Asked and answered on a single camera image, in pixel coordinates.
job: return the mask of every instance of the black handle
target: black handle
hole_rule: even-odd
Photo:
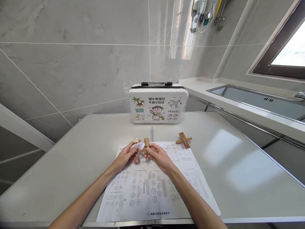
[[[142,82],[141,86],[142,87],[148,87],[149,85],[164,85],[164,86],[172,86],[172,82]]]

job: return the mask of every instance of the white table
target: white table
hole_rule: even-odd
[[[305,188],[214,112],[185,113],[179,125],[133,125],[129,114],[82,119],[0,197],[7,226],[48,226],[135,137],[175,141],[184,132],[225,223],[305,221]],[[103,193],[83,227],[192,223],[191,219],[95,222]]]

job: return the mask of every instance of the hand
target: hand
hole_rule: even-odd
[[[150,143],[146,149],[146,160],[152,159],[167,175],[172,169],[177,168],[161,146]]]
[[[124,166],[127,164],[129,160],[133,159],[133,163],[137,164],[140,161],[138,152],[143,155],[143,152],[140,148],[137,146],[131,148],[133,146],[134,142],[129,143],[120,154],[117,156],[117,158],[112,163],[112,167],[116,171],[116,173],[120,172]]]

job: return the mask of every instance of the window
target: window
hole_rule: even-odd
[[[305,80],[305,0],[301,0],[252,73]]]

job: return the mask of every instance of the airplane illustration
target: airplane illustration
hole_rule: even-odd
[[[177,108],[178,103],[180,102],[180,100],[178,100],[178,101],[171,100],[171,102],[172,102],[173,104],[169,104],[169,105],[170,105],[171,107],[172,107],[173,105],[175,105],[175,108]]]

